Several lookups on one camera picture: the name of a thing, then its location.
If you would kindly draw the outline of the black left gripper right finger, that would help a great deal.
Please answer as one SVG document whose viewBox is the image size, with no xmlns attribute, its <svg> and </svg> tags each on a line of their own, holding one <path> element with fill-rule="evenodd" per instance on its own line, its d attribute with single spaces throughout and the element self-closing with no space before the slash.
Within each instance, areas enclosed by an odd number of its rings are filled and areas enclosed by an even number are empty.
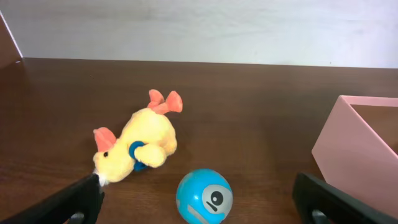
<svg viewBox="0 0 398 224">
<path fill-rule="evenodd" d="M 303 223 L 397 224 L 386 215 L 313 175 L 296 175 L 292 198 Z"/>
</svg>

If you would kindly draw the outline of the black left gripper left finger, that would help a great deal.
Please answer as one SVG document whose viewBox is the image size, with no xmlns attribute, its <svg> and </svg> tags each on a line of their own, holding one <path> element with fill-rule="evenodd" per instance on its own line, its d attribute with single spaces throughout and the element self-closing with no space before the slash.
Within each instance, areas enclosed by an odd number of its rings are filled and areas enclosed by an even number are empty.
<svg viewBox="0 0 398 224">
<path fill-rule="evenodd" d="M 2 223 L 96 223 L 103 199 L 99 176 L 91 174 Z"/>
</svg>

